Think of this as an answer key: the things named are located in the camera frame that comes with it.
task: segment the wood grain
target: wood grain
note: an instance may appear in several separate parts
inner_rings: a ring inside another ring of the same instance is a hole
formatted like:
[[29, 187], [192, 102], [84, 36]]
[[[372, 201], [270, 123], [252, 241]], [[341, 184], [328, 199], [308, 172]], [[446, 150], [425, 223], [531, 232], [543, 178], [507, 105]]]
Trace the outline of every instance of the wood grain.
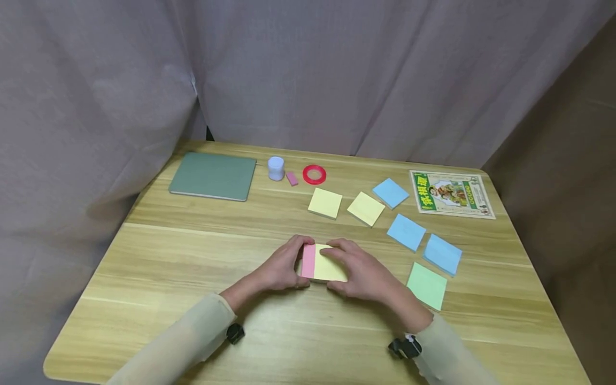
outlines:
[[[173, 195], [168, 185], [186, 151], [257, 159], [247, 202]], [[308, 212], [314, 186], [267, 178], [279, 155], [301, 175], [325, 167], [321, 187], [344, 196], [338, 220]], [[483, 175], [496, 220], [419, 214], [413, 195], [385, 209], [371, 229], [346, 212], [359, 191], [374, 196], [391, 177], [411, 192], [409, 169]], [[421, 261], [386, 235], [404, 214], [461, 248], [441, 315], [503, 384], [588, 384], [489, 177], [475, 169], [326, 155], [214, 142], [180, 144], [144, 189], [44, 363], [54, 379], [101, 383], [211, 291], [222, 291], [263, 262], [292, 234], [317, 242], [346, 237], [405, 282]], [[431, 265], [424, 266], [435, 270]], [[381, 307], [342, 300], [325, 286], [259, 298], [240, 314], [246, 338], [197, 365], [181, 383], [420, 384], [412, 363], [386, 346], [400, 325]]]

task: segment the gray-green notebook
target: gray-green notebook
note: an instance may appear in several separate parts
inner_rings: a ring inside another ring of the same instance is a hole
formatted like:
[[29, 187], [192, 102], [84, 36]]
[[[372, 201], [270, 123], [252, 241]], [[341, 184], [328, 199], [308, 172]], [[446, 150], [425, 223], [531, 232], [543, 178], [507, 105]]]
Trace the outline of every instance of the gray-green notebook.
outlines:
[[173, 194], [246, 201], [255, 159], [188, 152], [169, 185]]

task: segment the white container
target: white container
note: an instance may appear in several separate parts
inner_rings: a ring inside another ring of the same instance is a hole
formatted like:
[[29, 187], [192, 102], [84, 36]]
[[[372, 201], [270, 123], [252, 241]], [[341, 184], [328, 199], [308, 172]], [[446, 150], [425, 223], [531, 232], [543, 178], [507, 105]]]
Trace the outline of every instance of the white container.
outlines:
[[267, 168], [269, 169], [269, 177], [272, 180], [282, 180], [285, 177], [285, 161], [279, 156], [272, 156], [267, 161]]

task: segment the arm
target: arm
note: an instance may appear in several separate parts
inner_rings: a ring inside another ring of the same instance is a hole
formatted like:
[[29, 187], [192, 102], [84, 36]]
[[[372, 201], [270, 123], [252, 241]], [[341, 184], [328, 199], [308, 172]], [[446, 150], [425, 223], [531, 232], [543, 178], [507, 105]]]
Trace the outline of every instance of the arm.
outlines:
[[254, 272], [218, 294], [209, 294], [180, 320], [130, 359], [107, 384], [172, 384], [186, 370], [205, 361], [225, 341], [235, 313], [251, 298], [266, 290], [310, 285], [294, 265], [309, 237], [294, 235]]
[[321, 253], [344, 264], [349, 281], [332, 281], [327, 287], [343, 296], [377, 301], [390, 308], [421, 344], [423, 351], [414, 361], [430, 385], [498, 384], [445, 320], [425, 308], [376, 258], [346, 239], [332, 240], [328, 245], [332, 248]]

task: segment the beige sleeve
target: beige sleeve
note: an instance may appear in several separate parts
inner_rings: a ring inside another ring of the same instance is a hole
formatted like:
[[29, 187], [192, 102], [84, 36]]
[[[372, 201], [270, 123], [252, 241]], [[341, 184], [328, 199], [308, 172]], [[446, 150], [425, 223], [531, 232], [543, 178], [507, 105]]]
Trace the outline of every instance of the beige sleeve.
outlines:
[[223, 297], [206, 296], [141, 349], [107, 384], [174, 383], [188, 368], [218, 349], [234, 320], [235, 314]]
[[440, 315], [416, 337], [422, 352], [414, 360], [430, 385], [498, 384]]

